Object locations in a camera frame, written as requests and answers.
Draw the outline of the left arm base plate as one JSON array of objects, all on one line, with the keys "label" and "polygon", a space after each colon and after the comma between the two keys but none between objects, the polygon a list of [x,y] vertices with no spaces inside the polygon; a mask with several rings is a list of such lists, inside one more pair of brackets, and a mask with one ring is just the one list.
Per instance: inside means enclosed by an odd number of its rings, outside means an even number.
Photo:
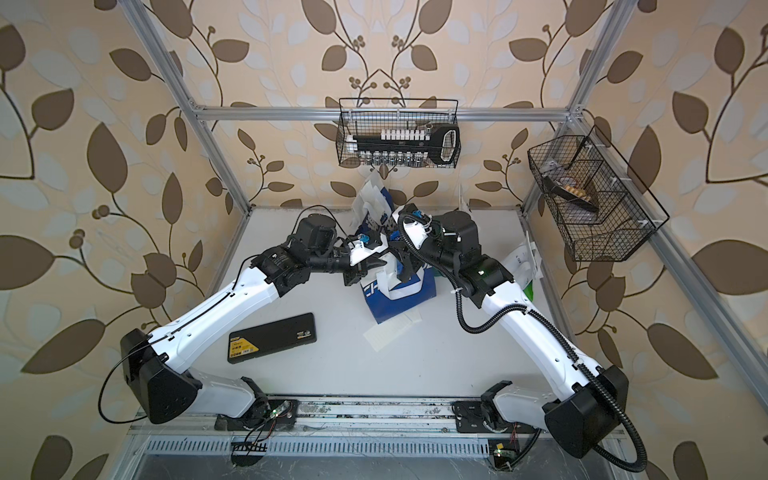
[{"label": "left arm base plate", "polygon": [[239,418],[218,415],[214,423],[216,431],[250,431],[266,430],[275,427],[292,426],[297,420],[299,401],[286,400],[257,400],[251,408]]}]

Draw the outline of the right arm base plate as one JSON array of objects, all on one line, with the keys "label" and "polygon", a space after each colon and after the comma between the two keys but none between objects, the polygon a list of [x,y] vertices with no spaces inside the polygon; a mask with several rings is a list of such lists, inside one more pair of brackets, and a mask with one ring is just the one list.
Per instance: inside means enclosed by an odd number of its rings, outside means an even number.
[{"label": "right arm base plate", "polygon": [[513,432],[531,434],[535,428],[517,422],[503,420],[495,407],[480,400],[460,400],[451,404],[456,430],[459,433],[494,433],[511,435]]}]

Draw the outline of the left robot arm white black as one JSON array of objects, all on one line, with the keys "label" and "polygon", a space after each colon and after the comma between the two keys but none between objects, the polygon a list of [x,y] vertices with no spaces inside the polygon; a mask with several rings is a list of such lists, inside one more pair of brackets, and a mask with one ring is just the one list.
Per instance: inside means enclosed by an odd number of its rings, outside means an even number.
[{"label": "left robot arm white black", "polygon": [[340,273],[345,285],[384,265],[383,228],[340,239],[336,220],[311,214],[286,240],[247,258],[236,279],[178,319],[120,342],[123,377],[147,419],[163,424],[185,413],[215,414],[247,426],[270,417],[266,394],[248,378],[205,374],[193,364],[246,317],[306,283],[311,274]]}]

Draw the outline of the large blue white tote bag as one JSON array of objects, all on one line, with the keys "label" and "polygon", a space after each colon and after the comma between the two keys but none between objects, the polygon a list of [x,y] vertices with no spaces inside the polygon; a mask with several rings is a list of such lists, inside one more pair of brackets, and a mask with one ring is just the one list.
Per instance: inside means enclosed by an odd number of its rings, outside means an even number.
[{"label": "large blue white tote bag", "polygon": [[357,234],[376,231],[390,220],[393,208],[391,196],[380,174],[372,172],[352,203],[353,223]]}]

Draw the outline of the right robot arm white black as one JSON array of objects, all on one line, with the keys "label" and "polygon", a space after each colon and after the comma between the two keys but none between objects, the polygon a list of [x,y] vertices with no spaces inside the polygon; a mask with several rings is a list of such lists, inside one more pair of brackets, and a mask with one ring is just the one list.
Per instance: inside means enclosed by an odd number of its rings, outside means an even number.
[{"label": "right robot arm white black", "polygon": [[529,393],[500,381],[480,398],[483,426],[504,433],[515,424],[548,432],[576,458],[593,451],[626,471],[644,469],[644,444],[625,412],[628,379],[579,350],[528,299],[513,275],[483,253],[471,216],[451,211],[431,217],[413,205],[395,218],[411,257],[449,280],[461,328],[479,335],[502,326],[551,388]]}]

